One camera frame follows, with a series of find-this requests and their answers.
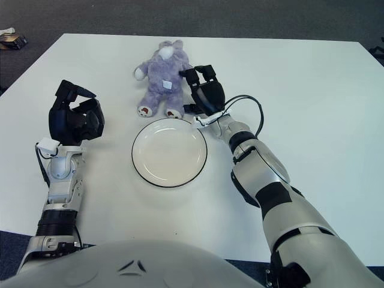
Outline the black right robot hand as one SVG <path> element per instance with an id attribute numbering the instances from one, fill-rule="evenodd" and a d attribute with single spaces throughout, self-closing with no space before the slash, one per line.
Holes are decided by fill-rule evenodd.
<path id="1" fill-rule="evenodd" d="M 206 116 L 221 112 L 225 107 L 225 94 L 216 78 L 212 65 L 200 65 L 180 71 L 191 89 L 195 104 Z"/>

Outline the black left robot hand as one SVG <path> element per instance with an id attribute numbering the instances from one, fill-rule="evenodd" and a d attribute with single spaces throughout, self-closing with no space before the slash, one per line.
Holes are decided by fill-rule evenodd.
<path id="1" fill-rule="evenodd" d="M 64 146 L 80 146 L 84 140 L 102 136 L 105 120 L 96 95 L 67 80 L 62 80 L 56 100 L 49 110 L 52 139 Z"/>

